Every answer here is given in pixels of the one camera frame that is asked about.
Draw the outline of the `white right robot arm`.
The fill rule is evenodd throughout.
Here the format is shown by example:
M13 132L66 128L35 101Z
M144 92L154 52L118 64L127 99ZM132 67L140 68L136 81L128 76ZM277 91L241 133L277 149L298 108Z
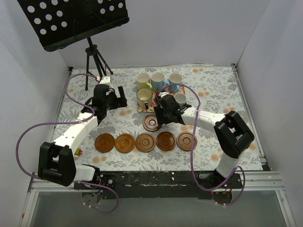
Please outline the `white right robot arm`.
M227 114L198 111L197 108L180 105L174 96L162 91L156 94L158 105L154 107L158 125L179 123L193 125L216 134L223 156L206 181L220 188L227 187L242 153L255 139L254 134L236 111Z

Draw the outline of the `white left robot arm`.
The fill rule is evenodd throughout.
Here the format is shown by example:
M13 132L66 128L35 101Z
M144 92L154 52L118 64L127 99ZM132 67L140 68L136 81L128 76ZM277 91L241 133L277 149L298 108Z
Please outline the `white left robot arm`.
M59 185L69 186L84 181L90 189L100 186L101 178L95 174L97 168L90 165L76 165L75 153L82 141L106 117L108 110L127 106L122 86L120 96L107 84L97 84L93 97L84 104L75 124L53 142L44 142L40 147L38 177Z

